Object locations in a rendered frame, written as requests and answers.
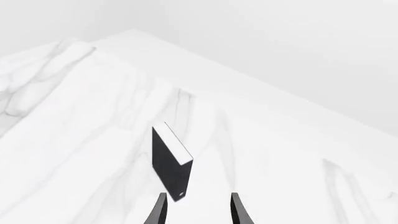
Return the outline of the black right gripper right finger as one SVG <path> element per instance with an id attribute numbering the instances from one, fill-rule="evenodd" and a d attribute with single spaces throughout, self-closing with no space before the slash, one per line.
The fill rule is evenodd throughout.
<path id="1" fill-rule="evenodd" d="M 231 193 L 230 209 L 233 224 L 254 224 L 237 192 Z"/>

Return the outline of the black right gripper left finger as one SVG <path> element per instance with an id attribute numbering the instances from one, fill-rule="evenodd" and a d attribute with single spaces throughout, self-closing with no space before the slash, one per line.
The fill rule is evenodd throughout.
<path id="1" fill-rule="evenodd" d="M 159 197 L 144 224 L 165 224 L 167 218 L 167 209 L 167 194 L 162 192 L 159 194 Z"/>

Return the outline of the black book with white pages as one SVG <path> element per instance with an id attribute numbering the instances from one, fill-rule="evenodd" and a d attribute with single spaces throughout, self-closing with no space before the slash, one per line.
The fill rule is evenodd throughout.
<path id="1" fill-rule="evenodd" d="M 152 167 L 173 201 L 186 196 L 193 157 L 170 126 L 158 123 L 152 127 Z"/>

